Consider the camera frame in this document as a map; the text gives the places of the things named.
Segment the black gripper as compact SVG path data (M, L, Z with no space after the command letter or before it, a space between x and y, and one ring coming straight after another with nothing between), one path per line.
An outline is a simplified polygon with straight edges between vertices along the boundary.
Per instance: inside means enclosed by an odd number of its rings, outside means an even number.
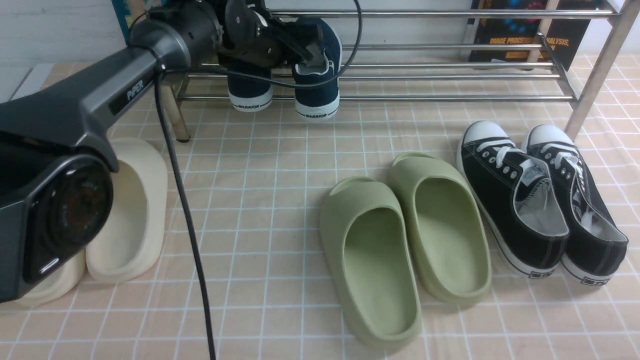
M220 60L258 68L285 64L324 66L323 31L310 19L283 21L270 13L263 0L226 0L220 6Z

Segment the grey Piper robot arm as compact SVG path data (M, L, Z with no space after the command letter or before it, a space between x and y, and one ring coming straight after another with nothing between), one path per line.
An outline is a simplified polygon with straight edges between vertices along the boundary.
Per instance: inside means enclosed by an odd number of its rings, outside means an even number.
M126 47L42 91L0 106L0 300L19 300L105 225L119 164L107 131L165 74L221 54L276 68L320 60L323 34L265 3L168 0L129 30Z

